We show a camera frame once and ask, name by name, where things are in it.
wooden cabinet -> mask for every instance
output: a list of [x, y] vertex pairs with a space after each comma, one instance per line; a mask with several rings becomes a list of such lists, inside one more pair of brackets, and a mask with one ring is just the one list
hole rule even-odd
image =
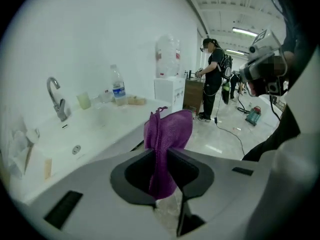
[[196, 115], [199, 114], [202, 103], [203, 88], [204, 80], [187, 79], [185, 81], [183, 106], [196, 108]]

small bottle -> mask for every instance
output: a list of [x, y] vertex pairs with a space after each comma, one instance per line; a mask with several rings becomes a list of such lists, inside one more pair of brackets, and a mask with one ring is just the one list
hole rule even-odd
[[112, 90], [115, 98], [115, 103], [118, 106], [127, 105], [128, 98], [126, 95], [125, 84], [117, 68], [117, 65], [115, 64], [111, 65], [110, 69], [111, 69]]
[[113, 94], [109, 90], [104, 90], [99, 94], [100, 101], [102, 103], [108, 103], [112, 101]]

drain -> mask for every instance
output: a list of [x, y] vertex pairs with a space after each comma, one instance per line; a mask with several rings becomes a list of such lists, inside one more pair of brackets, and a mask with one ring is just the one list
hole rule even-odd
[[72, 149], [72, 154], [76, 155], [78, 154], [78, 152], [80, 151], [81, 146], [80, 145], [76, 145], [73, 149]]

backpack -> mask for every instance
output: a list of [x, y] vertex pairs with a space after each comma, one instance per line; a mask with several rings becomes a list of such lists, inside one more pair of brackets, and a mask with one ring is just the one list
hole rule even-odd
[[231, 71], [232, 71], [232, 58], [230, 55], [225, 54], [224, 50], [223, 57], [220, 63], [218, 63], [218, 69], [220, 71], [221, 77], [230, 80], [231, 78]]

black shirt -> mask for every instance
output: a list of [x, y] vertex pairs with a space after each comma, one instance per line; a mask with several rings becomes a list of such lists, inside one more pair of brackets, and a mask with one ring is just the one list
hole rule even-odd
[[[209, 65], [212, 62], [217, 62], [220, 64], [223, 57], [224, 57], [224, 53], [222, 49], [216, 48], [214, 52], [210, 55], [208, 59], [208, 63]], [[218, 67], [212, 70], [211, 72], [205, 74], [205, 82], [213, 85], [221, 85], [222, 77]]]
[[302, 25], [296, 18], [294, 8], [290, 0], [278, 0], [282, 8], [282, 14], [285, 22], [286, 36], [282, 45], [282, 50], [294, 53], [294, 63], [288, 71], [289, 78], [288, 90], [299, 78], [305, 67], [307, 66], [315, 48], [316, 38], [314, 40], [308, 38], [308, 33], [303, 31]]

